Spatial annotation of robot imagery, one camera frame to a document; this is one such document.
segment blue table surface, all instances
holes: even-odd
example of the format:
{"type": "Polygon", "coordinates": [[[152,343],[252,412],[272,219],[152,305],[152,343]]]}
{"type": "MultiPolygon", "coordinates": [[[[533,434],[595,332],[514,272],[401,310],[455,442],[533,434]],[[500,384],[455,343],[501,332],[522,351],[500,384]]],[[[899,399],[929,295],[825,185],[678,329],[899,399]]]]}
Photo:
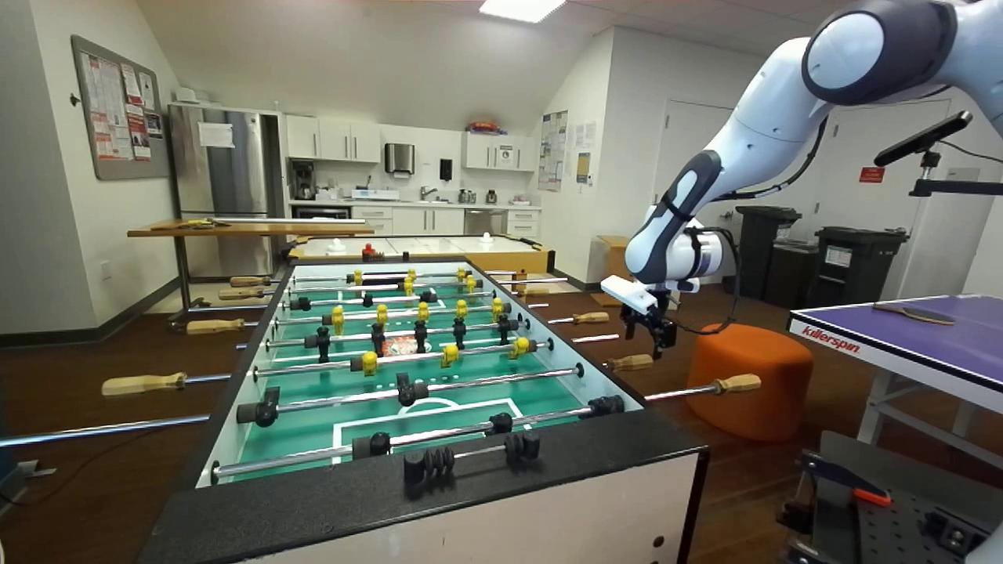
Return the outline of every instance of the blue table surface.
{"type": "Polygon", "coordinates": [[[1003,384],[1003,302],[999,297],[909,297],[882,302],[949,317],[934,327],[899,312],[876,310],[876,305],[805,306],[792,320],[856,334],[893,354],[918,358],[941,368],[1003,384]]]}

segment ceiling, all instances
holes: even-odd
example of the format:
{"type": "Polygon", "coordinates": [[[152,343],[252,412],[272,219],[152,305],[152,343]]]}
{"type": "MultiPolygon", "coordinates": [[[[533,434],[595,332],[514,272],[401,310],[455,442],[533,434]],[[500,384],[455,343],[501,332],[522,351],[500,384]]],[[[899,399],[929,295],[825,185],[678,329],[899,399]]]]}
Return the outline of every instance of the ceiling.
{"type": "Polygon", "coordinates": [[[479,0],[134,0],[183,84],[219,104],[462,129],[533,129],[615,26],[769,54],[850,0],[569,0],[544,26],[479,0]]]}

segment white robotic arm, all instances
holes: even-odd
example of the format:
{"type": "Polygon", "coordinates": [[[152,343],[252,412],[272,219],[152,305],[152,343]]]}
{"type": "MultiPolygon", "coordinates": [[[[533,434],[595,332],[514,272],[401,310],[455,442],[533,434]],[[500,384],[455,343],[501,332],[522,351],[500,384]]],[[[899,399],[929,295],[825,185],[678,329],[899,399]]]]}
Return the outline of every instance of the white robotic arm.
{"type": "Polygon", "coordinates": [[[711,201],[785,171],[830,107],[915,99],[949,84],[973,94],[1003,136],[1003,0],[876,0],[830,17],[813,36],[781,44],[725,129],[649,211],[627,245],[639,283],[601,287],[639,317],[675,287],[721,265],[721,242],[692,219],[711,201]]]}

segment ping pong table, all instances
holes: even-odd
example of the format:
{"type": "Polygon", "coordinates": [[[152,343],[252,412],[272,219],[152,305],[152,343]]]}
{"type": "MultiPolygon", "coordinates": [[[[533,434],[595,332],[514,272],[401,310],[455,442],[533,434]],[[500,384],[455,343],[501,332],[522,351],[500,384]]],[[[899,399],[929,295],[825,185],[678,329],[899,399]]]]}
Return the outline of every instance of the ping pong table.
{"type": "Polygon", "coordinates": [[[877,365],[860,422],[860,442],[877,442],[882,422],[898,420],[984,464],[1003,467],[996,452],[973,442],[978,409],[1003,412],[999,297],[941,295],[805,306],[791,312],[791,332],[877,365]],[[893,404],[918,388],[934,388],[961,400],[949,428],[893,404]]]}

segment refrigerator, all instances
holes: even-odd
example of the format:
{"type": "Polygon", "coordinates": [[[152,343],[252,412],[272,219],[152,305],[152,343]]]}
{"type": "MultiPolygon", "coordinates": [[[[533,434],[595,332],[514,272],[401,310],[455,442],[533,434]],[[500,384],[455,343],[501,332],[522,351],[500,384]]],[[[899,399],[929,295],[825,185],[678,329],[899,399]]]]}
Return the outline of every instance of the refrigerator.
{"type": "MultiPolygon", "coordinates": [[[[287,215],[275,112],[174,104],[166,126],[180,219],[287,215]]],[[[268,274],[284,249],[284,237],[187,237],[186,245],[198,278],[268,274]]]]}

